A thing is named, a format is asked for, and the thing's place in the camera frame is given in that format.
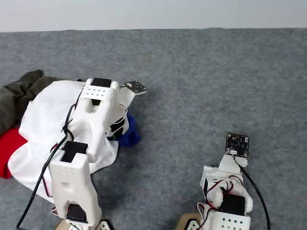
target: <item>white wire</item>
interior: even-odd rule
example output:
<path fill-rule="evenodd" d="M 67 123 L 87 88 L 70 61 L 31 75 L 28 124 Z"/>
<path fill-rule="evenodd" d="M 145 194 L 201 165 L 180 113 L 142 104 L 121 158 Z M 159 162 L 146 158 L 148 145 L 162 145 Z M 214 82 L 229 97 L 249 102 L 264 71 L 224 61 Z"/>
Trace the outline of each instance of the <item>white wire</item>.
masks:
<path fill-rule="evenodd" d="M 201 218 L 202 218 L 202 220 L 203 220 L 203 218 L 204 218 L 203 212 L 204 212 L 204 210 L 205 210 L 205 205 L 204 205 L 203 203 L 201 203 L 201 202 L 198 202 L 198 203 L 197 203 L 197 210 L 200 212 Z"/>
<path fill-rule="evenodd" d="M 116 124 L 119 124 L 120 122 L 122 122 L 123 120 L 125 120 L 126 116 L 127 116 L 127 113 L 128 113 L 128 108 L 122 104 L 119 104 L 120 107 L 124 108 L 125 109 L 125 115 L 117 122 L 115 123 L 112 123 L 112 125 L 116 125 Z"/>
<path fill-rule="evenodd" d="M 205 191 L 202 189 L 203 197 L 206 199 Z"/>

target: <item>gray carpet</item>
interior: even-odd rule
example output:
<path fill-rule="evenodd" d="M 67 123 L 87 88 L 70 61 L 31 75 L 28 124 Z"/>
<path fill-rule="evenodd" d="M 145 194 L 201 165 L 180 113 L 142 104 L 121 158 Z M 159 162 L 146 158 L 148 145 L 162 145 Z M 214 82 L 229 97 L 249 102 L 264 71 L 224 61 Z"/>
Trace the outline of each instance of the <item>gray carpet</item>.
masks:
<path fill-rule="evenodd" d="M 226 131 L 250 135 L 247 171 L 273 230 L 307 226 L 307 29 L 61 31 L 0 34 L 0 85 L 25 72 L 138 79 L 141 142 L 93 175 L 116 230 L 171 230 L 203 201 L 202 166 L 217 166 Z M 266 229 L 253 187 L 251 229 Z M 0 180 L 0 225 L 12 230 L 30 191 Z M 52 205 L 37 197 L 27 229 L 52 229 Z"/>

